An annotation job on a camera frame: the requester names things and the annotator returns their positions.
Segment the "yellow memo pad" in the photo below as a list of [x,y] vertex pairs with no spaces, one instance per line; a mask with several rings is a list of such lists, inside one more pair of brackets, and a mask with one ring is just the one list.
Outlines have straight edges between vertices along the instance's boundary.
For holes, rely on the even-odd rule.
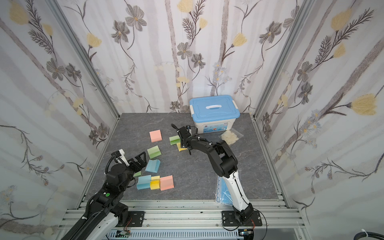
[[177,143],[177,148],[178,148],[178,151],[179,151],[179,152],[187,150],[187,148],[183,148],[183,147],[181,146],[181,143]]
[[151,190],[158,190],[160,189],[160,176],[154,176],[151,177],[151,182],[150,182],[150,189]]

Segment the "pink memo pad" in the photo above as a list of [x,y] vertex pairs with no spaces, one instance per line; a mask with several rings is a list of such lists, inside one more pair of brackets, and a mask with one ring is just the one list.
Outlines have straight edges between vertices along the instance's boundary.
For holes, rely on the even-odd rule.
[[173,188],[174,188],[174,179],[172,175],[160,178],[161,191],[165,191]]
[[160,130],[151,131],[150,132],[150,138],[151,138],[152,143],[159,142],[159,141],[163,140]]

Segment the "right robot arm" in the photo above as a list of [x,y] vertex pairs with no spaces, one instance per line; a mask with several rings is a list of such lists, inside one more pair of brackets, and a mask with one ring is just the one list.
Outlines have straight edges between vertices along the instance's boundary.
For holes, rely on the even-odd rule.
[[182,148],[188,149],[189,152],[197,150],[205,153],[214,172],[224,179],[232,198],[237,223],[244,226],[251,221],[254,207],[242,187],[238,173],[238,160],[229,145],[224,140],[212,142],[197,133],[193,134],[191,126],[178,128],[171,124],[171,127],[177,131]]

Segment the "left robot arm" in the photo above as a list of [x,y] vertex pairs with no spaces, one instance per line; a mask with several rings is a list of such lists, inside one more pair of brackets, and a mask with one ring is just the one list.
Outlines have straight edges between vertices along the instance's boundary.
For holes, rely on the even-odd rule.
[[147,166],[145,152],[127,160],[123,150],[111,154],[101,189],[86,204],[85,212],[64,235],[64,240],[101,240],[115,227],[141,227],[143,211],[130,212],[121,200],[134,175]]

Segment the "blue memo pad middle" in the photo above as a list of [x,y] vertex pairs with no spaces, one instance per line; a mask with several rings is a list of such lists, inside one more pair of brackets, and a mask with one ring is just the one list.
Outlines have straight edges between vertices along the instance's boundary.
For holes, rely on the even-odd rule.
[[149,160],[146,166],[146,172],[157,173],[159,170],[160,164],[161,164],[160,160]]

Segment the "blue memo pad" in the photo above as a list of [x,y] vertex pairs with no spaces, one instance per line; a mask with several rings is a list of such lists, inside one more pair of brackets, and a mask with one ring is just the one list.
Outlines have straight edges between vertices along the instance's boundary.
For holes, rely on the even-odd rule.
[[138,177],[138,182],[136,184],[138,190],[149,189],[151,184],[152,176],[140,176]]
[[146,172],[157,173],[159,170],[160,164],[161,164],[160,160],[149,160],[146,166]]

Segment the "small green memo pad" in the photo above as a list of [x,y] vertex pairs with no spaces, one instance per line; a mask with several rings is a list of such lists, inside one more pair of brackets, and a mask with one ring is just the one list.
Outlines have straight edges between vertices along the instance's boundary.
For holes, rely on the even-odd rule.
[[134,178],[136,178],[136,177],[140,177],[141,175],[142,175],[142,171],[139,171],[139,172],[137,172],[137,173],[134,174]]

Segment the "blue memo pad near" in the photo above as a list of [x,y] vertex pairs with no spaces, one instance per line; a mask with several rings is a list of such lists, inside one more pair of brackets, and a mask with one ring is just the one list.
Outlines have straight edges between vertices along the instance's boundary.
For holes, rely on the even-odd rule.
[[138,177],[138,182],[136,184],[138,190],[149,189],[151,184],[152,176],[140,176]]

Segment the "white storage box blue lid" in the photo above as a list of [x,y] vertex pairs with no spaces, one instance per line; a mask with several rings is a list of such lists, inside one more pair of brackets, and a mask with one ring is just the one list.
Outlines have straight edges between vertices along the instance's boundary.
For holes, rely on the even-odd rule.
[[230,95],[194,98],[190,112],[199,134],[230,130],[240,111]]

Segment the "small circuit board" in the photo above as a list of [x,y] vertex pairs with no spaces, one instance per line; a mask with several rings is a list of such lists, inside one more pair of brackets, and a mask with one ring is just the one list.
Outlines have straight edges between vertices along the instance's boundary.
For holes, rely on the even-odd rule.
[[115,234],[115,237],[116,238],[128,238],[131,236],[131,231],[130,230],[117,230],[116,231],[116,234]]

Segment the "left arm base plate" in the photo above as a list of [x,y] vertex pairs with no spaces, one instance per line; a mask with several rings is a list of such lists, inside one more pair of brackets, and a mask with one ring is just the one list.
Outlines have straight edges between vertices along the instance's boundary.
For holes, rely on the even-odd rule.
[[118,217],[117,227],[142,227],[145,219],[145,211],[124,211]]

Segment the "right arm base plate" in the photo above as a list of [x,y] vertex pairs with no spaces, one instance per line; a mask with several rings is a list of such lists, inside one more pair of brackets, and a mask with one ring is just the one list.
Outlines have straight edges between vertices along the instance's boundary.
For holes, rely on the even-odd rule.
[[261,227],[262,217],[259,211],[253,211],[249,216],[242,216],[235,211],[222,211],[222,223],[224,227]]

